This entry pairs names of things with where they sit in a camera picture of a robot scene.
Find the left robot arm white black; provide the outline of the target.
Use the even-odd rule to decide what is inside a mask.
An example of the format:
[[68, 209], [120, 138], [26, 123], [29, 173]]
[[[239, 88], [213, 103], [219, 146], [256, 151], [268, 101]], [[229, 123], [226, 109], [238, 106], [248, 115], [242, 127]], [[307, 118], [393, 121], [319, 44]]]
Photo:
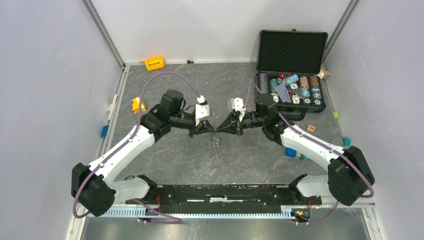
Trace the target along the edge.
[[90, 164], [78, 163], [71, 171], [71, 196], [74, 198], [73, 215], [84, 218], [91, 214], [99, 217], [112, 205], [138, 199], [153, 203], [157, 190], [140, 177], [116, 181], [117, 175], [141, 152], [157, 143], [172, 128], [186, 129], [189, 137], [212, 126], [204, 118], [211, 113], [205, 97], [200, 95], [192, 112], [185, 112], [184, 95], [168, 90], [159, 104], [141, 115], [131, 131], [108, 152]]

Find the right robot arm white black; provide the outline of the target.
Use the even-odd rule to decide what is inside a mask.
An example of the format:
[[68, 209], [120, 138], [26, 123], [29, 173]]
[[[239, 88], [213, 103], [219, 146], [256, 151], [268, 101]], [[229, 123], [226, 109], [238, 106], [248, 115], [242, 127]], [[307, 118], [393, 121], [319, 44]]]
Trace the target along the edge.
[[270, 94], [261, 93], [255, 98], [255, 111], [246, 112], [241, 98], [232, 98], [230, 113], [216, 128], [217, 133], [241, 136], [245, 129], [261, 128], [265, 137], [280, 146], [304, 154], [321, 166], [324, 175], [302, 175], [289, 189], [289, 199], [302, 204], [309, 197], [333, 197], [345, 206], [359, 198], [374, 196], [375, 178], [363, 152], [355, 147], [336, 146], [302, 130], [287, 120], [278, 110]]

